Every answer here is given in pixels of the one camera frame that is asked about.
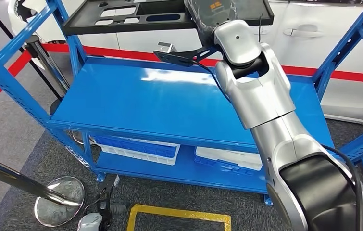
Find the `blue shelf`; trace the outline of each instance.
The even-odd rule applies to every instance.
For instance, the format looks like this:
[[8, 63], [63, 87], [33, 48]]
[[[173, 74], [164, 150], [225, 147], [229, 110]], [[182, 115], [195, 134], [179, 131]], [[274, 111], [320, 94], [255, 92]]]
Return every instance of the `blue shelf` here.
[[173, 166], [104, 152], [96, 166], [106, 173], [267, 194], [263, 170], [248, 176], [198, 164], [194, 162], [194, 147], [186, 145], [180, 147]]
[[[106, 135], [256, 152], [233, 107], [200, 67], [89, 57], [48, 123]], [[289, 76], [308, 131], [333, 145], [309, 77]]]

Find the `gray carpet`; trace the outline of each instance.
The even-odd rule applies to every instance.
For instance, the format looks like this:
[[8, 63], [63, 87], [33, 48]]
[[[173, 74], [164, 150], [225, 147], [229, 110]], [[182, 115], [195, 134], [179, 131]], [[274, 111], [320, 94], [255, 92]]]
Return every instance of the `gray carpet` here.
[[[363, 133], [363, 126], [328, 121], [335, 145], [340, 147]], [[93, 148], [94, 156], [99, 148]], [[88, 193], [89, 204], [97, 193], [95, 177], [79, 164], [48, 133], [44, 133], [22, 169], [22, 173], [35, 180], [48, 183], [53, 179], [69, 175], [79, 178]], [[41, 226], [34, 218], [35, 197], [11, 188], [0, 204], [0, 231], [73, 231], [80, 216], [56, 228]], [[133, 204], [155, 205], [168, 208], [196, 210], [228, 214], [233, 231], [285, 231], [286, 227], [272, 206], [263, 204], [259, 194], [237, 192], [216, 188], [184, 185], [164, 181], [121, 177], [114, 189], [112, 200], [121, 201], [131, 207]], [[125, 231], [129, 213], [116, 216], [110, 230]], [[139, 214], [137, 231], [161, 230], [223, 230], [220, 223], [169, 218], [152, 214]]]

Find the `metal pole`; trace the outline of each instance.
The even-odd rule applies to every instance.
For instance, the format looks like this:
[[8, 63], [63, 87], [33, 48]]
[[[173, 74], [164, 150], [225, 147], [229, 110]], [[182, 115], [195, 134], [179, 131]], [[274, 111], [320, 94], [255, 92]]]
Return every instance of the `metal pole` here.
[[47, 188], [2, 163], [0, 163], [0, 181], [59, 205], [81, 206], [82, 204], [81, 202], [72, 201], [70, 198]]
[[[11, 32], [7, 29], [6, 25], [0, 20], [0, 28], [4, 31], [4, 33], [10, 38], [13, 39], [14, 36], [11, 34]], [[19, 51], [21, 53], [24, 52], [23, 48], [20, 48]], [[58, 92], [55, 90], [55, 88], [51, 85], [51, 83], [48, 81], [48, 79], [44, 76], [44, 74], [41, 72], [41, 70], [37, 67], [37, 65], [30, 60], [31, 66], [34, 68], [34, 70], [37, 72], [37, 74], [41, 77], [41, 79], [45, 82], [45, 84], [49, 87], [49, 89], [54, 93], [54, 95], [57, 97], [59, 101], [62, 101], [62, 97], [58, 94]]]
[[50, 57], [50, 55], [44, 50], [39, 41], [39, 37], [37, 35], [32, 35], [27, 41], [27, 45], [25, 48], [31, 53], [31, 55], [35, 58], [38, 58], [43, 64], [44, 68], [49, 72], [49, 74], [57, 81], [61, 90], [64, 93], [67, 93], [69, 89], [69, 83], [61, 73], [60, 69], [55, 64], [54, 60]]

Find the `white car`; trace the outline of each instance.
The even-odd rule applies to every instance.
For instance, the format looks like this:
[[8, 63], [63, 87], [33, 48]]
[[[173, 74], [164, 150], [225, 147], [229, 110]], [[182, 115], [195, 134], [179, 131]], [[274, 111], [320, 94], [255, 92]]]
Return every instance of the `white car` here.
[[[83, 1], [62, 2], [68, 14], [72, 14]], [[45, 4], [45, 0], [10, 0], [8, 13], [14, 34], [24, 28]], [[275, 14], [274, 24], [262, 26], [261, 40], [271, 45], [287, 70], [295, 70], [295, 73], [289, 71], [287, 74], [298, 75], [309, 75], [306, 72], [313, 70], [307, 68], [318, 68], [363, 11], [363, 5], [354, 4], [273, 1], [270, 5]], [[126, 14], [120, 10], [107, 13]], [[257, 36], [258, 27], [254, 27], [253, 32]], [[44, 43], [65, 41], [52, 16], [39, 27], [36, 34]], [[79, 35], [79, 38], [85, 46], [127, 51], [153, 52], [159, 41], [174, 44], [178, 51], [201, 47], [195, 29]], [[222, 57], [216, 53], [210, 58]], [[358, 74], [363, 73], [363, 42], [354, 48], [337, 70], [350, 73], [337, 72], [333, 76], [342, 77], [331, 78], [322, 100], [324, 114], [327, 118], [363, 124], [363, 74]], [[358, 81], [347, 76], [357, 77]]]

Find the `black tray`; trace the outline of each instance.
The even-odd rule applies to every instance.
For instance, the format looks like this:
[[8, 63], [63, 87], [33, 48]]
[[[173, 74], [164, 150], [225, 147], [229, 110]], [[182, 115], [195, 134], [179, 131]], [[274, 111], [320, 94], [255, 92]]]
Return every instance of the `black tray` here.
[[[267, 0], [250, 1], [256, 4], [251, 5], [251, 10], [239, 12], [238, 17], [250, 26], [258, 26], [259, 12], [262, 12], [261, 24], [271, 25], [274, 15]], [[133, 7], [135, 7], [133, 14], [101, 17], [105, 10]], [[137, 18], [138, 22], [127, 23], [126, 19], [130, 18]], [[101, 20], [106, 22], [113, 20], [113, 22], [107, 25], [95, 25]], [[183, 0], [146, 0], [140, 3], [134, 3], [133, 0], [86, 0], [64, 23], [63, 33], [83, 35], [190, 28], [196, 28], [196, 25], [191, 20]]]

